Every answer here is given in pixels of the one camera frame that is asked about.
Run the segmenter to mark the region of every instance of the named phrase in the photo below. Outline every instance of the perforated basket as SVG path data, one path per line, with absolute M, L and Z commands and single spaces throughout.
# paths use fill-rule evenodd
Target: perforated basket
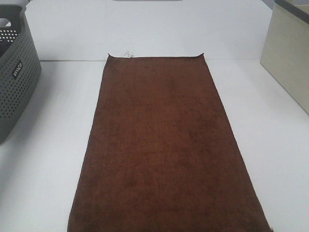
M 0 143 L 23 113 L 41 75 L 41 65 L 25 16 L 25 7 L 0 4 L 0 41 L 13 42 L 0 57 Z

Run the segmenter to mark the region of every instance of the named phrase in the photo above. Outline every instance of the white tag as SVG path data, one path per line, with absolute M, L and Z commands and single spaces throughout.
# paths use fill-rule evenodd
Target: white tag
M 124 54 L 124 58 L 131 58 L 131 57 L 132 57 L 132 52 L 126 51 L 126 53 Z

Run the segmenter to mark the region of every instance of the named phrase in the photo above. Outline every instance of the gray basket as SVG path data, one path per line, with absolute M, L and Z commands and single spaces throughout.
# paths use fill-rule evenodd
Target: gray basket
M 0 5 L 0 18 L 11 22 L 10 27 L 0 28 L 0 40 L 13 42 L 0 57 L 0 143 L 23 113 L 42 70 L 25 10 L 20 5 Z

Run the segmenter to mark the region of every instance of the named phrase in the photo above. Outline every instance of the white surface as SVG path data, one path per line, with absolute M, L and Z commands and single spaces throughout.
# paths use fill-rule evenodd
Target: white surface
M 204 52 L 270 226 L 308 232 L 309 116 L 259 64 L 271 14 L 260 0 L 35 0 L 26 12 L 43 59 Z M 103 65 L 42 63 L 0 146 L 0 232 L 66 231 Z
M 271 10 L 260 0 L 35 0 L 26 11 L 40 59 L 139 56 L 259 59 Z
M 43 62 L 0 146 L 0 232 L 65 232 L 105 62 Z

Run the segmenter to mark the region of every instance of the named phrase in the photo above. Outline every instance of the basket label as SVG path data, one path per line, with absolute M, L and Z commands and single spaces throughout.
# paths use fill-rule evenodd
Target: basket label
M 16 80 L 18 75 L 20 74 L 20 71 L 23 68 L 23 63 L 21 60 L 18 61 L 17 65 L 15 66 L 14 70 L 12 71 L 12 77 Z

